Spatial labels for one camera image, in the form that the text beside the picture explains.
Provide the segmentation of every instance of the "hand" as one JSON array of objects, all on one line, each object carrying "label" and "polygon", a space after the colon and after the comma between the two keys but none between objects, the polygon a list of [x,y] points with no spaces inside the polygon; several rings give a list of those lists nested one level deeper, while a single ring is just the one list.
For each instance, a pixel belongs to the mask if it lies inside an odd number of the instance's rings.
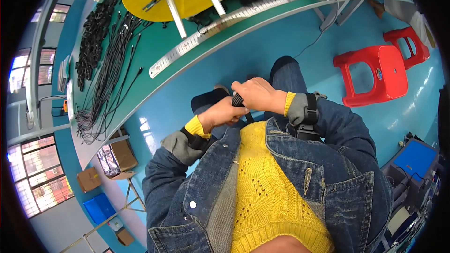
[{"label": "hand", "polygon": [[244,107],[234,107],[231,105],[231,96],[218,101],[212,107],[198,115],[199,121],[203,126],[203,132],[211,133],[214,127],[223,124],[232,125],[239,118],[248,114],[250,110]]},{"label": "hand", "polygon": [[275,90],[265,79],[254,77],[242,84],[234,81],[231,89],[243,98],[244,106],[253,110],[272,111],[284,115],[287,93]]}]

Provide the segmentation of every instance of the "sticker on stool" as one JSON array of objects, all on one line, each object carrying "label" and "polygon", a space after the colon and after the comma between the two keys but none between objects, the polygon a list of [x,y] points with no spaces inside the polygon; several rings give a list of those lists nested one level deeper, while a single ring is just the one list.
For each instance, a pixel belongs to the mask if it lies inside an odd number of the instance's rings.
[{"label": "sticker on stool", "polygon": [[377,77],[379,80],[381,80],[383,78],[383,74],[381,73],[380,69],[377,69]]}]

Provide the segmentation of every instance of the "yellow knit sweater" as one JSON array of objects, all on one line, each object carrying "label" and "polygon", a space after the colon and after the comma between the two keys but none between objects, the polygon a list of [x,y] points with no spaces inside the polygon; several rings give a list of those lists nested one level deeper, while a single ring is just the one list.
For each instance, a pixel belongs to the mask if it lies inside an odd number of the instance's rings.
[{"label": "yellow knit sweater", "polygon": [[[294,96],[288,93],[285,115]],[[192,134],[209,136],[197,116],[185,128]],[[284,175],[265,138],[265,121],[241,130],[231,252],[250,252],[280,235],[295,237],[312,253],[332,252],[334,245],[327,228]]]}]

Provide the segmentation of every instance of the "jeans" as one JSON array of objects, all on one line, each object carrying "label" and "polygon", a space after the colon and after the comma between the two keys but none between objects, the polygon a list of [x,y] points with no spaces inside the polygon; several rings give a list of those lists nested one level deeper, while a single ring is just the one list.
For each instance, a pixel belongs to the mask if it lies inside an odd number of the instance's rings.
[{"label": "jeans", "polygon": [[[273,65],[270,71],[269,83],[276,90],[282,90],[292,93],[307,93],[307,86],[303,75],[301,74],[300,66],[297,61],[290,56],[283,56],[279,58]],[[191,107],[194,115],[198,115],[209,109],[213,104],[228,96],[228,93],[223,89],[215,89],[213,91],[195,96],[191,101]],[[280,127],[285,127],[289,120],[284,115],[279,115],[271,111],[264,112],[264,120],[275,117]],[[244,128],[245,123],[239,120],[231,127]],[[212,135],[216,139],[221,139],[227,130],[228,125],[224,124],[212,130]]]}]

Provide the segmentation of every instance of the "stool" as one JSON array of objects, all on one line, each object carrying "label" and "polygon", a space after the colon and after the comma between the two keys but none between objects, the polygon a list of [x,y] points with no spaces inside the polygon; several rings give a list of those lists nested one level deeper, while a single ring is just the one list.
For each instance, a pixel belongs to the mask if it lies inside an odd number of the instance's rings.
[{"label": "stool", "polygon": [[[414,42],[414,46],[416,47],[416,54],[413,53],[413,49],[411,48],[411,44],[409,43],[408,37]],[[430,58],[430,51],[428,47],[426,47],[417,36],[416,32],[412,27],[407,27],[401,30],[391,30],[387,33],[383,33],[384,41],[391,42],[397,49],[400,51],[400,46],[398,45],[397,40],[400,38],[404,38],[406,40],[406,44],[408,44],[409,51],[411,52],[411,57],[404,60],[405,69],[410,69],[414,65],[420,64]]]},{"label": "stool", "polygon": [[[355,93],[349,65],[365,62],[374,75],[374,87],[367,93]],[[335,67],[341,68],[347,96],[342,102],[348,107],[383,103],[400,98],[408,91],[408,79],[400,51],[391,45],[370,46],[336,56]]]}]

